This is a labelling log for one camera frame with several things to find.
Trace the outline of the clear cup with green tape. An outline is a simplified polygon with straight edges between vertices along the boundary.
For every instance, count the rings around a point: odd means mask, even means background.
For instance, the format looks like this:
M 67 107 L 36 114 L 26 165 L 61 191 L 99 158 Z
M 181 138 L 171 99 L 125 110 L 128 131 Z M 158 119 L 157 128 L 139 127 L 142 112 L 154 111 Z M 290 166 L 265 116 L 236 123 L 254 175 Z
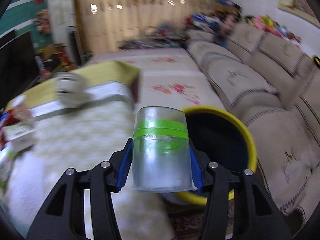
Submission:
M 149 106 L 136 115 L 132 188 L 141 192 L 181 192 L 193 187 L 185 114 Z

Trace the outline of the yellow rimmed dark trash bin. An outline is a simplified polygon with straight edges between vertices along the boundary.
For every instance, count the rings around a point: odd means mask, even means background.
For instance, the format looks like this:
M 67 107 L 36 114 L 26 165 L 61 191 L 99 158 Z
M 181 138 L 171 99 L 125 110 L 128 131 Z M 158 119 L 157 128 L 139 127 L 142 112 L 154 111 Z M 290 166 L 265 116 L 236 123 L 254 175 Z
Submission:
M 210 161 L 224 168 L 242 172 L 257 169 L 257 150 L 248 128 L 231 113 L 216 107 L 194 106 L 183 109 L 189 132 L 189 146 L 204 152 Z M 166 193 L 164 198 L 174 204 L 205 206 L 208 194 L 195 190 Z M 234 199 L 234 190 L 229 191 Z

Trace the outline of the white carton box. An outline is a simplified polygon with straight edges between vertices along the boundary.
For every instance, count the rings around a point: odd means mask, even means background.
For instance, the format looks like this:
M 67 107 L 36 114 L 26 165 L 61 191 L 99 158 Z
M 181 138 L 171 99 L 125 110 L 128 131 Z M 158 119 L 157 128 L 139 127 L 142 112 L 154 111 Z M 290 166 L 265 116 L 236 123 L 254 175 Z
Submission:
M 29 125 L 17 123 L 5 126 L 3 133 L 13 152 L 21 152 L 34 144 L 35 129 Z

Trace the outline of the patterned table cloth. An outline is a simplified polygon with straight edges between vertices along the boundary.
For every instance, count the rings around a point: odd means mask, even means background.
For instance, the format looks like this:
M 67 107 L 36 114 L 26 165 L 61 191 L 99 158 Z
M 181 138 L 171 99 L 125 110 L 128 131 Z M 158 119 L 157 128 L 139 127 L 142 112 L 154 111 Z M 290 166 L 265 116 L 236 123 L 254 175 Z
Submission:
M 120 61 L 104 61 L 77 70 L 96 102 L 80 109 L 56 111 L 52 104 L 55 80 L 46 81 L 25 93 L 26 104 L 48 113 L 34 118 L 34 145 L 15 160 L 1 201 L 17 231 L 27 232 L 51 189 L 63 172 L 72 167 L 89 170 L 123 149 L 132 136 L 134 111 L 131 89 L 140 70 Z

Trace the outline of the red snack bag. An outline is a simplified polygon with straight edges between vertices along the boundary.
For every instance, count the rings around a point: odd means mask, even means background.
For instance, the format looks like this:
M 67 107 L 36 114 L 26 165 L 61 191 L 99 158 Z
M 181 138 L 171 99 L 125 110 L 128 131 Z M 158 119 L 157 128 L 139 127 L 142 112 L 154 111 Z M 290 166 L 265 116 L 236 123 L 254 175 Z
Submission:
M 30 109 L 25 103 L 19 103 L 11 106 L 11 109 L 3 112 L 1 115 L 1 150 L 8 142 L 5 138 L 4 128 L 18 123 L 33 126 L 33 117 Z

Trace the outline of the beige sectional sofa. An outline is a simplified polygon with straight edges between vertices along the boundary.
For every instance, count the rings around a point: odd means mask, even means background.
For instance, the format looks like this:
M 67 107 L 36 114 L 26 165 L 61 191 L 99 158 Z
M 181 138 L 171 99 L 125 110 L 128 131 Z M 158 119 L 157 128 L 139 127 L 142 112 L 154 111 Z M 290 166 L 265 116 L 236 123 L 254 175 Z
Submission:
M 295 45 L 238 23 L 226 46 L 188 30 L 187 50 L 224 107 L 251 132 L 263 183 L 284 215 L 319 204 L 319 114 L 306 100 L 318 69 Z

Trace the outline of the black television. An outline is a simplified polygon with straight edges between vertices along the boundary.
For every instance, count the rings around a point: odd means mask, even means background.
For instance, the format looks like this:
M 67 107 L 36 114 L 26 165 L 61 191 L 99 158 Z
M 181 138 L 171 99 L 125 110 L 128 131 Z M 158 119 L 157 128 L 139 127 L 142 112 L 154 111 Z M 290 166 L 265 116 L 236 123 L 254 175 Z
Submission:
M 13 38 L 1 47 L 0 104 L 5 108 L 10 100 L 23 93 L 39 77 L 30 32 Z

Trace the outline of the floral floor rug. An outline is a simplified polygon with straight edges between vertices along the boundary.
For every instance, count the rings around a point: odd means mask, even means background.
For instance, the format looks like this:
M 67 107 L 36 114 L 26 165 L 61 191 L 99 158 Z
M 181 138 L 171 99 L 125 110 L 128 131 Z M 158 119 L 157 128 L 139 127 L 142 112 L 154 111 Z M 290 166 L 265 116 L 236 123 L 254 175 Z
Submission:
M 136 109 L 213 106 L 225 109 L 205 75 L 182 48 L 117 51 L 95 55 L 89 63 L 121 61 L 140 69 Z

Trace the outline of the plush toy pile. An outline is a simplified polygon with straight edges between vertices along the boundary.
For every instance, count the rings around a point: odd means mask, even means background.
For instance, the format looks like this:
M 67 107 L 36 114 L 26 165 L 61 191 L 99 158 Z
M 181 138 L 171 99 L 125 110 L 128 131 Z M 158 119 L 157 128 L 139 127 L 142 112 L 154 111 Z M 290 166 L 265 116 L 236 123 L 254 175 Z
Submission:
M 302 43 L 302 39 L 299 36 L 296 36 L 294 33 L 289 31 L 285 25 L 280 25 L 278 22 L 274 21 L 270 16 L 247 15 L 244 17 L 244 21 L 259 30 L 281 37 L 295 46 L 299 47 Z

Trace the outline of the white air conditioner tower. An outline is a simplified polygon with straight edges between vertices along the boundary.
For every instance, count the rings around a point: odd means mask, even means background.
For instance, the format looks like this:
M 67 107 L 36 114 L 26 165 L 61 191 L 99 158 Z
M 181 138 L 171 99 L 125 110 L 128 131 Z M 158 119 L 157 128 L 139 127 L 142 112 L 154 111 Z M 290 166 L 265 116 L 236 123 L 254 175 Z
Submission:
M 75 26 L 74 0 L 49 0 L 48 11 L 53 42 L 66 46 L 72 57 L 68 28 Z

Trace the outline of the beige curtain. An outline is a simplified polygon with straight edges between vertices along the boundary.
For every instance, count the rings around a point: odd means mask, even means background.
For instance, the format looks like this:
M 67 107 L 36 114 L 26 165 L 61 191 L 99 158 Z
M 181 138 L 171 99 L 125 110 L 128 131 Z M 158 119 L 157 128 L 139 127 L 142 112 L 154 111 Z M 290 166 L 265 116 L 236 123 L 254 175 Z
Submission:
M 76 0 L 87 49 L 116 51 L 122 40 L 145 36 L 163 23 L 177 29 L 193 13 L 207 12 L 213 0 Z

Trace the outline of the cardboard boxes stack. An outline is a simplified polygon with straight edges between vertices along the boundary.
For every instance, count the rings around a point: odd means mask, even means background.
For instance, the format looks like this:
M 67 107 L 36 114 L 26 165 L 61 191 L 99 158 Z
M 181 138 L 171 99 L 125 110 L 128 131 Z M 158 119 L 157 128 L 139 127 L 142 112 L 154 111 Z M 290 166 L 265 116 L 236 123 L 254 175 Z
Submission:
M 218 12 L 233 13 L 237 11 L 238 11 L 238 8 L 236 7 L 236 4 L 231 0 L 214 0 L 213 12 L 215 12 L 216 14 Z

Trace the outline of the framed flower painting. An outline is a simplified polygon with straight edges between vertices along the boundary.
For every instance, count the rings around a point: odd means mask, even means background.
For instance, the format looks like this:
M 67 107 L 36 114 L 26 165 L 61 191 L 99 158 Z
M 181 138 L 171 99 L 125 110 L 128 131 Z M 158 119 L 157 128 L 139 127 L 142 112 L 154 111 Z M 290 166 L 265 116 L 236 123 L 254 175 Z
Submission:
M 319 27 L 319 21 L 306 0 L 278 0 L 278 8 Z

